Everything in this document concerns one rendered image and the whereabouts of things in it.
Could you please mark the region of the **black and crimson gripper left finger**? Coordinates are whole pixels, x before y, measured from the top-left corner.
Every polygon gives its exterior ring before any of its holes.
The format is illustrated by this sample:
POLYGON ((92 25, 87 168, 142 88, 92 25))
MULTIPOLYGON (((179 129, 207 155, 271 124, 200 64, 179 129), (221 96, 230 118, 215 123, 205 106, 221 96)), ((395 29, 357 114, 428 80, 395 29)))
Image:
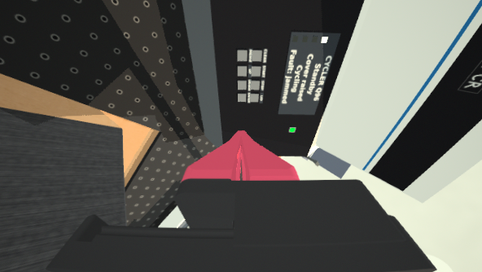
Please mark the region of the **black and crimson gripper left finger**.
POLYGON ((229 178, 240 181, 241 130, 227 142, 188 166, 183 180, 188 178, 229 178))

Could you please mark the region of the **cream benchtop instrument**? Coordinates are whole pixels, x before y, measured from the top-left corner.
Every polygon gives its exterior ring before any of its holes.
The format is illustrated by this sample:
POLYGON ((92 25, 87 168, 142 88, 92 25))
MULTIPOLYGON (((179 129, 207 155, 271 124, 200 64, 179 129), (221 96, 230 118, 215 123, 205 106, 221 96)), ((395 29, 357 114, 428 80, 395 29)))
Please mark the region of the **cream benchtop instrument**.
POLYGON ((421 203, 482 160, 482 0, 182 6, 216 148, 320 147, 421 203))

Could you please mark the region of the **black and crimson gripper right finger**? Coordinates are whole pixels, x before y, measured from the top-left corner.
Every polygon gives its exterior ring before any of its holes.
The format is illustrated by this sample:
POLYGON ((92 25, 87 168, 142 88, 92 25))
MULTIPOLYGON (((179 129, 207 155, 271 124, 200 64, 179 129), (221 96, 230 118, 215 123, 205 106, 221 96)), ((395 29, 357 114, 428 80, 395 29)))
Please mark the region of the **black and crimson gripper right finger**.
POLYGON ((254 142, 241 130, 243 181, 300 180, 293 165, 254 142))

